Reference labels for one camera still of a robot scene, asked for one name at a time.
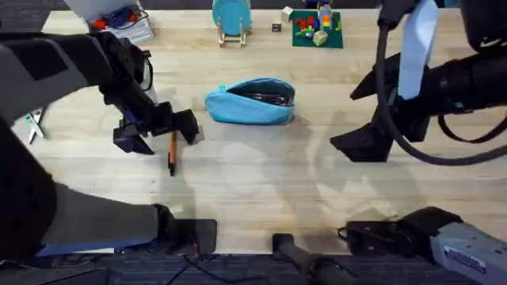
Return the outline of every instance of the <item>white paper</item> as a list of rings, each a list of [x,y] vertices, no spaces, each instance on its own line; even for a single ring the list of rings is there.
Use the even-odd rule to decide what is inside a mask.
[[[431,59],[438,7],[434,0],[421,0],[403,29],[398,94],[413,99],[421,91],[424,67]]]

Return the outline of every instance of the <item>wire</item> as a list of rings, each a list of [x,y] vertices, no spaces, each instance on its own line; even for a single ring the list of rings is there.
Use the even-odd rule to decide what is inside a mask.
[[[252,276],[252,277],[245,277],[241,279],[225,279],[223,277],[220,277],[218,275],[215,275],[208,270],[202,268],[201,266],[197,265],[196,263],[192,262],[187,256],[183,256],[187,263],[194,267],[195,269],[199,270],[200,272],[203,272],[206,276],[209,276],[215,280],[221,281],[225,284],[237,284],[237,283],[243,283],[243,282],[250,282],[250,281],[268,281],[268,279],[264,276]]]
[[[396,141],[396,143],[400,145],[400,147],[405,152],[412,155],[413,157],[434,165],[446,165],[446,166],[475,165],[506,155],[507,145],[500,146],[485,153],[476,154],[465,158],[438,158],[421,152],[420,150],[411,146],[410,143],[408,143],[405,140],[403,135],[400,134],[398,128],[396,127],[396,124],[393,121],[393,118],[391,117],[389,106],[387,105],[386,83],[384,81],[384,74],[385,74],[385,58],[386,58],[388,34],[389,34],[388,27],[386,25],[381,25],[379,32],[379,42],[377,44],[377,54],[376,54],[377,70],[375,73],[376,76],[375,79],[376,79],[377,100],[379,102],[380,115],[382,117],[383,122],[386,124],[387,130],[389,131],[393,139]]]
[[[185,271],[187,271],[187,270],[190,268],[190,266],[191,266],[190,264],[186,264],[184,267],[182,267],[182,268],[180,269],[180,271],[179,271],[179,272],[177,272],[177,273],[173,276],[173,278],[171,278],[171,280],[169,280],[169,281],[166,283],[166,285],[170,285],[170,284],[172,284],[174,281],[176,281],[176,279],[177,279],[178,277],[180,277],[180,275],[181,275],[181,274],[183,274]]]
[[[141,15],[140,18],[135,20],[131,25],[124,26],[125,23],[128,22],[129,17],[132,14]],[[114,12],[111,12],[107,15],[104,15],[102,19],[107,23],[107,26],[113,29],[129,29],[139,23],[141,20],[148,18],[150,15],[145,10],[141,9],[133,9],[129,7],[124,7],[122,9],[118,9]]]
[[[56,266],[50,266],[50,267],[44,267],[44,268],[41,268],[41,267],[35,267],[35,266],[31,266],[31,265],[27,265],[27,264],[22,264],[22,263],[19,263],[19,262],[16,262],[14,260],[4,260],[4,261],[0,261],[0,265],[3,265],[5,263],[11,263],[11,264],[14,264],[14,265],[17,265],[21,268],[25,268],[25,269],[31,269],[31,270],[35,270],[35,269],[52,269],[52,268],[76,268],[76,267],[81,267],[83,265],[87,265],[87,264],[91,264],[92,262],[94,261],[97,261],[98,259],[104,257],[104,256],[107,256],[108,254],[98,254],[94,257],[91,257],[89,258],[88,260],[85,260],[83,262],[80,262],[80,263],[77,263],[77,264],[69,264],[69,265],[56,265]]]
[[[343,234],[346,230],[347,229],[344,226],[338,229],[338,237],[342,241],[347,241],[347,236]]]
[[[218,255],[218,254],[217,254],[217,255],[215,255],[214,257],[212,257],[212,258],[210,258],[210,259],[206,260],[205,262],[210,262],[210,261],[214,260],[214,259],[215,259],[215,258],[217,258],[217,257],[220,257],[220,255]],[[197,257],[197,258],[194,260],[194,263],[195,263],[195,262],[197,262],[197,261],[199,261],[199,257]],[[169,281],[166,283],[166,285],[170,285],[170,284],[172,284],[172,283],[173,283],[173,282],[174,282],[174,281],[175,281],[178,277],[180,277],[180,275],[181,275],[181,274],[183,274],[183,273],[185,273],[187,270],[189,270],[189,268],[190,268],[190,267],[192,267],[192,265],[191,265],[190,263],[187,263],[184,267],[182,267],[182,268],[180,269],[180,271],[179,271],[179,272],[177,272],[177,273],[173,276],[173,278],[171,278],[171,280],[169,280]]]
[[[463,139],[458,135],[456,135],[454,132],[451,131],[451,128],[447,125],[447,122],[445,121],[445,116],[438,116],[438,125],[440,126],[440,129],[446,136],[448,136],[451,139],[454,139],[455,141],[462,143],[479,144],[489,142],[491,139],[498,137],[505,130],[507,130],[507,117],[505,117],[493,130],[489,131],[487,134],[477,139]]]

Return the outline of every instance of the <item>gray floor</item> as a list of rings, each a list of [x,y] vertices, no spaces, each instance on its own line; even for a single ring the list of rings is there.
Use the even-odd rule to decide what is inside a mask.
[[[148,10],[209,9],[212,0],[144,0]],[[335,0],[338,8],[373,8],[378,0]],[[279,9],[284,6],[302,7],[299,0],[252,0],[252,7],[258,9]],[[0,21],[2,32],[40,31],[51,10],[66,10],[61,0],[0,0]],[[402,260],[395,257],[358,258],[334,256],[336,260],[365,279],[382,280],[385,284],[476,284],[461,275],[434,267],[423,260]],[[112,269],[110,283],[114,285],[165,284],[185,262],[178,256],[155,256],[146,253],[128,256],[108,256],[88,267]],[[247,276],[268,276],[269,282],[249,284],[304,284],[296,270],[290,265],[274,261],[270,256],[221,256],[203,265],[206,269],[225,278]],[[65,274],[66,270],[7,271],[0,270],[2,284],[29,284],[41,276]],[[189,269],[174,284],[219,283],[195,269]]]
[[[362,280],[382,282],[385,285],[478,285],[461,275],[447,272],[423,260],[402,260],[395,257],[358,258],[333,256]],[[129,253],[107,256],[94,264],[65,269],[0,270],[0,283],[9,285],[42,284],[41,280],[61,279],[91,268],[108,268],[108,285],[165,285],[186,265],[182,257]],[[273,260],[271,256],[220,256],[211,262],[200,263],[204,269],[225,279],[262,277],[252,285],[304,285],[306,279],[290,264]],[[194,285],[199,283],[221,284],[194,268],[180,275],[171,285]]]

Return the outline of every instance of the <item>pencil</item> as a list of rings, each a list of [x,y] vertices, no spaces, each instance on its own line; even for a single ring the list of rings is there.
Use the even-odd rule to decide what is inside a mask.
[[[168,167],[171,176],[173,177],[176,173],[176,131],[171,131],[169,133],[169,153],[168,157]]]

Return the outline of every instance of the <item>blue toy stand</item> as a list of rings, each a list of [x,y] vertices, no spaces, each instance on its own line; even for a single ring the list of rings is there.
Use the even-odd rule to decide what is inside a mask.
[[[213,21],[219,35],[219,46],[226,42],[246,45],[246,31],[250,28],[250,0],[214,0]]]

